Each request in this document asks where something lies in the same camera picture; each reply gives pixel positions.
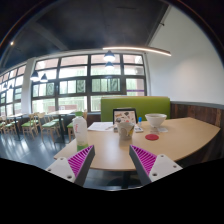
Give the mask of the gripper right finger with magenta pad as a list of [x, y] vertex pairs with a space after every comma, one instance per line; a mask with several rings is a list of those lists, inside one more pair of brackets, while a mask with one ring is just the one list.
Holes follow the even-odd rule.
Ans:
[[156, 156], [134, 145], [129, 146], [129, 155], [143, 186], [182, 169], [181, 166], [166, 155], [159, 154]]

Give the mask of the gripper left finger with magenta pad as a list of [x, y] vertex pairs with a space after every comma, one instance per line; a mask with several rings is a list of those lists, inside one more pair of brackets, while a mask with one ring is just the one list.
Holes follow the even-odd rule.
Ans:
[[94, 156], [95, 148], [91, 145], [69, 158], [59, 157], [47, 168], [47, 171], [76, 185], [83, 186]]

